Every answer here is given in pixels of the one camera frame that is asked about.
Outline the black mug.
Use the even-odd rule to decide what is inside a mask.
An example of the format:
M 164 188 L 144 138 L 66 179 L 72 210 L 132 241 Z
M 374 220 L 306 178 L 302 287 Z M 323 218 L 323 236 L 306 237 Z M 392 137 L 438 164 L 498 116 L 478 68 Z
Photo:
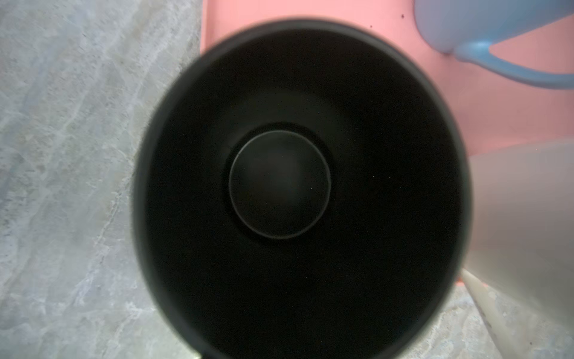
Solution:
M 202 358 L 396 358 L 457 280 L 469 164 L 448 106 L 383 39 L 284 19 L 205 52 L 141 145 L 135 249 Z

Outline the light blue mug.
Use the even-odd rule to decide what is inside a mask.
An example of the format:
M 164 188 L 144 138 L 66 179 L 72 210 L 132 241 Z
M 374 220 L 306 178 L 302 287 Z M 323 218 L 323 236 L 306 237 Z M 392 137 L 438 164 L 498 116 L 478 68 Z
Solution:
M 490 47 L 572 14 L 573 2 L 564 0 L 414 2 L 417 30 L 432 49 L 515 82 L 553 90 L 572 89 L 573 75 L 512 64 L 493 55 Z

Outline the cream white mug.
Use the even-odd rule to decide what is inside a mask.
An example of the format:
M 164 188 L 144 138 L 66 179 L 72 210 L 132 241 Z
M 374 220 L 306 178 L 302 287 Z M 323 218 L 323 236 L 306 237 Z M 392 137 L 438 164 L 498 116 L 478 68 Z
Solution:
M 460 273 L 496 348 L 520 358 L 487 288 L 573 326 L 573 140 L 472 156 L 472 233 Z

